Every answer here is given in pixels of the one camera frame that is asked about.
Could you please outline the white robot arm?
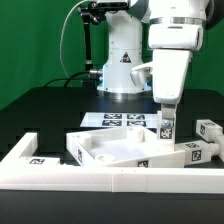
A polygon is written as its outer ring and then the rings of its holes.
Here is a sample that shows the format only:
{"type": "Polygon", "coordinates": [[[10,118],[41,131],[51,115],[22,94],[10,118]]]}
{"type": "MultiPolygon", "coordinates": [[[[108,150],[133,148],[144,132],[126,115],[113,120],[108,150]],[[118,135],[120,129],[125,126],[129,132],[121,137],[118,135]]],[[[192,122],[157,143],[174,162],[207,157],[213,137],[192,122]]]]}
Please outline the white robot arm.
{"type": "Polygon", "coordinates": [[[161,105],[160,126],[173,127],[192,54],[204,31],[224,19],[224,0],[96,0],[96,6],[109,25],[97,90],[118,98],[150,89],[161,105]]]}

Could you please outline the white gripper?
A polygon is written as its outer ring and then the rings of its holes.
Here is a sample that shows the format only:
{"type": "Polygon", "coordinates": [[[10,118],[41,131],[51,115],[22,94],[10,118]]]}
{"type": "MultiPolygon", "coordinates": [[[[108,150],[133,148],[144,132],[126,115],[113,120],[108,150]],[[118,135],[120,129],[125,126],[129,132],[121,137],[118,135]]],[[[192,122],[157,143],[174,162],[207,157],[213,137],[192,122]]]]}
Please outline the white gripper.
{"type": "Polygon", "coordinates": [[[174,126],[176,105],[183,92],[191,52],[187,50],[153,51],[153,97],[161,103],[162,126],[174,126]]]}

